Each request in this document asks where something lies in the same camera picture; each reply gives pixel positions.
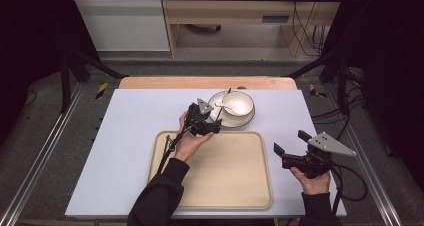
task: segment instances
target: white bowl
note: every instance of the white bowl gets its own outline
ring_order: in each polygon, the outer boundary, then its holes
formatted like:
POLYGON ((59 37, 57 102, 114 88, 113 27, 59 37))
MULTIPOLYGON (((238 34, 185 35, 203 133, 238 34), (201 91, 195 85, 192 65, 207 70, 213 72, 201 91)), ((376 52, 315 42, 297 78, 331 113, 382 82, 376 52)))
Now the white bowl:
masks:
POLYGON ((214 109, 211 111, 210 118, 213 121, 216 121, 217 119, 222 119, 221 125, 228 128, 236 128, 241 127, 243 125, 246 125, 249 123, 253 116, 255 116, 255 107, 253 106, 251 112, 245 116, 234 116, 229 114, 221 107, 215 107, 215 103, 222 103, 222 99, 227 95, 227 91, 221 91, 219 93, 216 93, 214 96, 211 97, 209 100, 209 105, 213 106, 214 109))
POLYGON ((242 92, 233 91, 224 96, 222 104, 225 105, 224 110, 233 116, 246 116, 250 114, 254 108, 252 98, 242 92))

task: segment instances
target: black sleeve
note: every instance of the black sleeve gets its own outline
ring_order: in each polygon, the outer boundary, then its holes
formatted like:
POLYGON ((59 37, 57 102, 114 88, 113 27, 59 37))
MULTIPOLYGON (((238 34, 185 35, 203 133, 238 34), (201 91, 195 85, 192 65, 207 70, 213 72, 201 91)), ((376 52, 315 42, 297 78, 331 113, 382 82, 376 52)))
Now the black sleeve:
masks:
POLYGON ((331 212, 330 193, 307 195, 302 193, 305 217, 299 226, 341 226, 340 220, 331 212))
POLYGON ((156 174, 138 196, 128 215, 129 226, 167 225, 181 201, 181 186, 189 166, 175 158, 169 159, 162 174, 156 174))

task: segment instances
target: white table surface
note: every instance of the white table surface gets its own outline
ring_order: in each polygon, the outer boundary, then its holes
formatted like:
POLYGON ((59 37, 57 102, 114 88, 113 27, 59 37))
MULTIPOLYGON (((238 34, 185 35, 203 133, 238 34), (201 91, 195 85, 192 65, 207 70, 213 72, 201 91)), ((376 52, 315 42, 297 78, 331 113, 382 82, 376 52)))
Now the white table surface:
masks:
MULTIPOLYGON (((178 118, 197 98, 204 101, 225 89, 117 89, 93 144, 65 215, 77 218, 125 218, 147 184, 155 137, 177 130, 178 118)), ((298 130, 316 135, 300 90, 243 90, 255 102, 253 120, 240 128, 262 135, 273 202, 265 210, 182 210, 173 218, 274 218, 304 215, 302 187, 281 158, 274 142, 288 154, 305 155, 298 130)), ((330 185, 331 202, 336 194, 330 185)), ((345 216, 342 202, 338 216, 345 216)))

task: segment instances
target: black cable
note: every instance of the black cable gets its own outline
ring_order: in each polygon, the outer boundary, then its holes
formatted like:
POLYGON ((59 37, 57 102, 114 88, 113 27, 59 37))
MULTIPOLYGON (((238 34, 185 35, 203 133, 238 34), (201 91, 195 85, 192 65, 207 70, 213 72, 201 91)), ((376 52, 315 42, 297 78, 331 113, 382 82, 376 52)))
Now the black cable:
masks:
POLYGON ((305 53, 305 55, 307 55, 307 56, 320 56, 320 55, 321 55, 321 54, 320 54, 320 52, 319 52, 319 50, 317 50, 317 49, 316 49, 315 45, 314 45, 313 43, 311 43, 311 40, 310 40, 310 39, 309 39, 309 37, 308 37, 308 33, 306 32, 306 28, 303 26, 303 23, 302 23, 302 21, 300 20, 299 14, 297 13, 296 1, 293 1, 292 30, 293 30, 293 34, 294 34, 294 36, 296 37, 297 41, 299 42, 299 45, 300 45, 300 47, 302 48, 302 51, 303 51, 303 53, 305 53), (304 33, 304 34, 305 34, 305 36, 306 36, 306 39, 307 39, 307 40, 308 40, 308 42, 309 42, 309 45, 312 47, 312 49, 313 49, 315 52, 317 52, 317 53, 318 53, 317 55, 308 54, 308 53, 306 53, 305 49, 303 48, 303 45, 302 45, 302 43, 300 42, 300 39, 297 37, 297 34, 296 34, 295 30, 294 30, 294 18, 295 18, 295 16, 296 16, 297 20, 298 20, 298 21, 299 21, 299 23, 300 23, 300 26, 301 26, 301 28, 302 28, 302 30, 303 30, 303 33, 304 33))
POLYGON ((354 90, 361 90, 361 87, 358 87, 358 86, 356 86, 356 87, 354 87, 354 88, 351 88, 349 91, 347 91, 347 95, 349 95, 350 93, 352 93, 354 90))
POLYGON ((324 37, 325 37, 325 26, 321 26, 321 31, 320 31, 318 26, 315 25, 314 31, 312 32, 312 44, 313 44, 313 47, 316 48, 316 50, 318 50, 319 54, 322 53, 322 49, 324 48, 324 37), (317 31, 318 31, 318 34, 320 34, 319 42, 315 41, 315 35, 317 34, 317 31))
POLYGON ((333 116, 336 116, 340 113, 340 110, 334 110, 334 111, 330 111, 328 113, 324 113, 324 114, 320 114, 320 115, 316 115, 312 118, 312 121, 317 121, 317 120, 321 120, 321 119, 325 119, 325 118, 330 118, 333 116))
POLYGON ((347 197, 347 196, 345 196, 343 194, 342 194, 341 197, 343 199, 346 199, 346 200, 349 200, 349 201, 352 201, 352 202, 360 202, 360 201, 364 200, 367 197, 367 195, 368 195, 368 186, 367 186, 367 183, 365 182, 365 180, 362 178, 362 176, 359 175, 359 173, 357 173, 355 170, 353 170, 353 169, 351 169, 349 167, 346 167, 346 166, 343 166, 343 165, 340 165, 340 164, 336 164, 336 163, 334 163, 334 165, 337 166, 337 167, 339 167, 339 168, 346 169, 346 170, 350 171, 351 173, 355 174, 361 180, 362 185, 364 186, 364 194, 361 197, 359 197, 359 198, 350 198, 350 197, 347 197))
POLYGON ((334 110, 332 110, 332 111, 329 111, 329 112, 327 112, 327 113, 322 113, 322 114, 318 114, 318 115, 314 115, 314 116, 311 116, 311 118, 318 118, 318 117, 321 117, 321 116, 325 116, 325 115, 328 115, 328 114, 330 114, 330 113, 337 113, 338 111, 340 111, 340 109, 334 109, 334 110))
POLYGON ((340 139, 340 137, 342 136, 343 132, 346 130, 346 128, 347 128, 347 124, 349 123, 349 118, 350 118, 350 116, 349 116, 349 113, 348 113, 348 115, 347 115, 347 117, 346 117, 346 122, 345 122, 345 124, 343 125, 342 130, 340 130, 340 133, 337 135, 336 140, 339 140, 339 139, 340 139))
POLYGON ((171 145, 169 146, 168 150, 163 154, 162 159, 160 161, 159 167, 158 167, 158 171, 157 173, 161 173, 163 166, 165 165, 166 160, 168 159, 169 155, 171 154, 171 152, 173 152, 175 150, 175 147, 177 146, 178 142, 180 141, 180 139, 182 139, 184 137, 184 135, 191 130, 191 127, 186 128, 186 124, 184 124, 185 130, 181 131, 177 137, 175 137, 175 139, 172 141, 171 145))
POLYGON ((364 95, 358 95, 358 96, 356 96, 356 97, 354 97, 353 99, 351 99, 349 102, 348 102, 348 104, 352 104, 352 103, 354 103, 356 100, 359 100, 359 99, 362 99, 364 97, 364 95))
MULTIPOLYGON (((227 92, 227 94, 229 94, 229 93, 231 93, 231 88, 229 88, 228 89, 228 92, 227 92)), ((219 110, 219 112, 218 112, 218 116, 216 116, 216 119, 215 119, 215 122, 216 121, 218 121, 218 119, 219 119, 219 115, 221 115, 221 112, 222 112, 222 110, 224 109, 224 107, 221 107, 221 109, 219 110)))
POLYGON ((357 87, 357 88, 361 88, 362 86, 359 85, 358 82, 356 82, 354 79, 348 79, 347 82, 349 82, 350 84, 352 84, 353 86, 357 87))
POLYGON ((364 80, 363 79, 361 79, 361 78, 359 78, 358 76, 356 76, 351 70, 350 70, 350 68, 347 68, 347 72, 348 72, 348 79, 350 79, 351 81, 353 81, 353 82, 355 82, 357 85, 355 85, 355 86, 358 86, 358 85, 362 85, 362 84, 364 84, 364 80))
POLYGON ((305 54, 305 55, 307 55, 307 56, 320 56, 320 55, 315 55, 315 54, 308 54, 308 53, 306 53, 306 51, 305 51, 305 49, 303 48, 303 45, 302 45, 302 43, 300 42, 300 39, 297 37, 297 34, 296 34, 296 31, 294 30, 294 18, 295 18, 295 15, 297 15, 297 10, 296 10, 296 2, 293 2, 293 18, 292 18, 292 30, 293 30, 293 34, 294 34, 294 37, 297 39, 297 41, 299 42, 299 45, 300 45, 300 48, 302 49, 302 51, 303 51, 303 53, 305 54))
POLYGON ((330 122, 321 122, 321 123, 314 123, 314 124, 334 124, 334 123, 337 123, 337 122, 340 122, 340 121, 343 121, 343 120, 345 120, 347 117, 344 117, 344 118, 342 118, 342 119, 337 119, 337 120, 334 120, 334 121, 330 121, 330 122))
POLYGON ((334 169, 334 167, 332 166, 331 172, 333 172, 334 175, 336 175, 336 177, 339 179, 339 186, 337 186, 337 193, 336 193, 336 197, 334 199, 334 203, 333 203, 333 210, 332 210, 332 214, 335 216, 337 213, 337 209, 339 207, 339 203, 340 203, 340 199, 343 197, 343 178, 342 178, 342 171, 340 169, 340 167, 338 167, 340 170, 340 173, 336 171, 336 169, 334 169))
POLYGON ((360 102, 358 104, 353 105, 352 108, 351 108, 351 110, 353 110, 354 108, 358 107, 359 105, 364 105, 364 103, 363 102, 360 102))
POLYGON ((35 91, 33 91, 33 90, 28 90, 28 92, 32 92, 32 93, 34 93, 34 94, 35 94, 35 96, 34 96, 34 98, 31 100, 31 102, 26 103, 26 104, 25 104, 24 106, 22 106, 22 107, 26 107, 26 106, 28 106, 28 105, 30 105, 30 104, 32 104, 32 103, 34 103, 35 99, 37 99, 37 92, 35 92, 35 91))
POLYGON ((168 147, 168 144, 169 144, 169 141, 170 141, 170 140, 171 140, 171 138, 169 137, 169 135, 167 135, 167 136, 166 136, 166 143, 165 143, 165 146, 163 147, 162 157, 165 155, 166 150, 169 148, 169 147, 168 147))

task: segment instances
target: floor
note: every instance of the floor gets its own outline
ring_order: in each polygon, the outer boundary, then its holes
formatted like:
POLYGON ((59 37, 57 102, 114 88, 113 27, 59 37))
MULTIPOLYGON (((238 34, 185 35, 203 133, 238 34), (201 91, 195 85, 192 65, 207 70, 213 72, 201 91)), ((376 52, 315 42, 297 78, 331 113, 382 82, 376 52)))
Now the floor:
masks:
MULTIPOLYGON (((137 57, 124 58, 118 54, 103 53, 104 63, 121 73, 129 75, 252 75, 282 76, 301 68, 316 57, 292 57, 282 40, 278 26, 222 26, 216 32, 211 28, 194 26, 182 27, 178 39, 178 49, 174 57, 164 54, 140 53, 137 57)), ((335 83, 321 84, 317 68, 298 78, 296 83, 304 93, 311 116, 329 112, 337 108, 335 83), (327 97, 310 94, 310 85, 317 93, 327 97)), ((119 80, 89 68, 92 76, 88 83, 76 83, 74 90, 80 89, 79 101, 62 131, 57 131, 57 141, 46 150, 46 138, 61 117, 60 75, 54 74, 35 82, 28 93, 28 105, 22 109, 12 133, 0 148, 0 212, 6 212, 19 192, 26 188, 23 205, 15 209, 17 225, 93 225, 92 220, 79 221, 66 218, 64 211, 69 202, 72 188, 101 126, 113 89, 119 80), (108 82, 102 99, 96 99, 99 86, 108 82), (28 172, 40 151, 48 152, 48 160, 39 168, 39 174, 30 175, 33 186, 23 185, 28 172)), ((386 155, 384 141, 372 115, 361 99, 361 91, 354 82, 348 83, 350 99, 357 96, 351 104, 348 127, 340 141, 349 147, 363 149, 368 163, 372 165, 373 176, 382 190, 370 188, 369 194, 361 202, 343 200, 348 216, 342 218, 344 225, 424 225, 424 195, 415 185, 401 159, 386 155), (390 211, 394 217, 387 217, 390 211)), ((317 132, 326 131, 338 135, 343 127, 343 115, 314 120, 317 132)), ((336 156, 335 161, 351 167, 360 175, 359 162, 336 156)), ((344 176, 345 193, 352 198, 362 195, 363 186, 358 178, 350 173, 344 176)), ((280 219, 284 225, 287 219, 280 219)), ((101 225, 123 225, 122 220, 102 220, 101 225)))

